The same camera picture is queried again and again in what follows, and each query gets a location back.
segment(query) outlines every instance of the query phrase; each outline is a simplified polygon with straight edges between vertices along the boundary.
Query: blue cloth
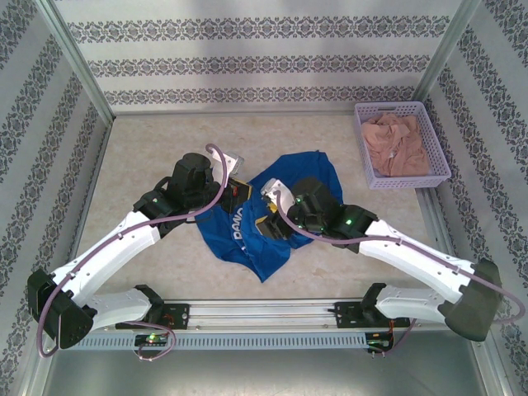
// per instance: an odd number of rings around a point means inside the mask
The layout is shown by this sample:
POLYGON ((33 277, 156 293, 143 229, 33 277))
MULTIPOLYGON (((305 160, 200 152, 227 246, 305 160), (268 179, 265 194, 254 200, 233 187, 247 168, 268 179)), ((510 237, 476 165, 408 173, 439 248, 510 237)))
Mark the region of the blue cloth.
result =
POLYGON ((270 214, 260 190, 271 178, 280 179, 288 188, 305 177, 314 176, 324 183, 342 203, 342 189, 336 170, 327 154, 319 151, 286 154, 249 182, 253 187, 251 198, 228 214, 215 206, 196 219, 210 219, 198 223, 205 242, 218 258, 243 264, 263 282, 290 258, 290 249, 301 248, 312 240, 298 233, 288 240, 263 237, 255 220, 270 214))

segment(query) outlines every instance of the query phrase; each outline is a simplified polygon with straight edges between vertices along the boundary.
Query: purple basket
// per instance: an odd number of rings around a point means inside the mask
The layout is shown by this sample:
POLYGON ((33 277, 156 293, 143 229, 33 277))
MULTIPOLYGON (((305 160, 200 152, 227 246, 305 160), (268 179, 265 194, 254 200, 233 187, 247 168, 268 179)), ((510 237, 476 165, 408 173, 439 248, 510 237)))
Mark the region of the purple basket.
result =
POLYGON ((356 110, 356 137, 360 146, 361 158, 367 184, 371 190, 383 188, 426 188, 436 187, 444 180, 451 177, 451 170, 447 165, 446 157, 442 152, 435 130, 432 128, 431 120, 427 115, 424 105, 419 101, 386 101, 373 103, 358 103, 356 110), (372 167, 369 150, 361 135, 361 124, 369 118, 381 116, 384 113, 394 113, 396 116, 416 116, 420 125, 423 146, 427 151, 430 171, 426 176, 412 177, 387 177, 381 175, 372 167))

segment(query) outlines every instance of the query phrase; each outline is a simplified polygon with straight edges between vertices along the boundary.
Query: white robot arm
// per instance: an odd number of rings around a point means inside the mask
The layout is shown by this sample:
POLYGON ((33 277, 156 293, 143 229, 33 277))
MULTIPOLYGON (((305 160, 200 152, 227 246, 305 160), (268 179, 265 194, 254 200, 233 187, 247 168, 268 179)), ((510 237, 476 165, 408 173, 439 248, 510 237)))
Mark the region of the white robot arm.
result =
POLYGON ((422 319, 445 323, 472 341, 485 339, 501 296, 462 276, 459 271, 475 274, 501 287, 494 263, 487 260, 472 263, 438 252, 400 233, 368 210, 355 205, 340 205, 328 188, 313 177, 299 181, 292 191, 281 181, 271 179, 261 194, 268 200, 271 211, 275 211, 257 221, 257 229, 263 235, 288 238, 294 232, 276 210, 279 204, 292 225, 310 233, 320 233, 333 241, 363 238, 360 243, 334 246, 387 262, 430 287, 402 289, 373 284, 361 304, 362 314, 367 319, 375 321, 380 314, 386 318, 422 319), (276 200, 278 191, 280 202, 276 200), (368 237, 388 237, 390 240, 369 240, 368 237), (442 262, 451 264, 455 270, 448 269, 442 262))
MULTIPOLYGON (((224 157, 228 174, 235 174, 243 158, 232 153, 225 153, 224 157)), ((27 282, 28 304, 37 321, 51 291, 66 276, 73 277, 55 297, 45 321, 45 331, 61 349, 75 345, 97 328, 129 321, 156 323, 159 320, 157 315, 161 313, 159 305, 163 305, 163 300, 146 285, 138 285, 125 293, 94 294, 124 264, 185 220, 139 227, 125 233, 126 229, 153 219, 188 214, 211 202, 219 192, 218 181, 223 176, 219 155, 214 153, 213 159, 211 169, 206 157, 186 154, 177 162, 171 177, 163 178, 152 191, 144 194, 119 225, 84 254, 51 274, 43 270, 31 274, 27 282), (115 235, 117 240, 97 252, 73 274, 74 267, 83 258, 115 235)), ((230 213, 249 197, 251 187, 230 177, 226 180, 218 204, 230 213)))

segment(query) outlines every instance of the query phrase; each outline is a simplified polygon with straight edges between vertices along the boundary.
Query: striped wall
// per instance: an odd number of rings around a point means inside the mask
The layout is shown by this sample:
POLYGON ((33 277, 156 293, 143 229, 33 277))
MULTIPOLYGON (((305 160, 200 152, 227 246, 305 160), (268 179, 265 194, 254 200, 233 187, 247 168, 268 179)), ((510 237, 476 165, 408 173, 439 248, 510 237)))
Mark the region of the striped wall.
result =
POLYGON ((34 347, 27 277, 73 249, 106 127, 31 0, 0 0, 0 395, 34 347))
MULTIPOLYGON (((461 257, 487 258, 528 305, 528 0, 484 0, 427 108, 453 177, 437 189, 461 257)), ((502 315, 515 313, 505 304, 502 315)), ((528 394, 528 318, 493 327, 514 394, 528 394)))
POLYGON ((413 95, 461 0, 56 0, 112 110, 350 110, 413 95))

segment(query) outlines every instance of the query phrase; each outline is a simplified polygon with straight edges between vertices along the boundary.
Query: pink cloth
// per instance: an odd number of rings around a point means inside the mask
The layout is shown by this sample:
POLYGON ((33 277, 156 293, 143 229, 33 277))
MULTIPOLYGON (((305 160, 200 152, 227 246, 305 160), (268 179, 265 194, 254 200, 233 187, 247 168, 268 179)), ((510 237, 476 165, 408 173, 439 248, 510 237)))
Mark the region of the pink cloth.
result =
POLYGON ((372 166, 390 177, 425 176, 429 173, 427 151, 414 115, 384 114, 361 126, 372 166))

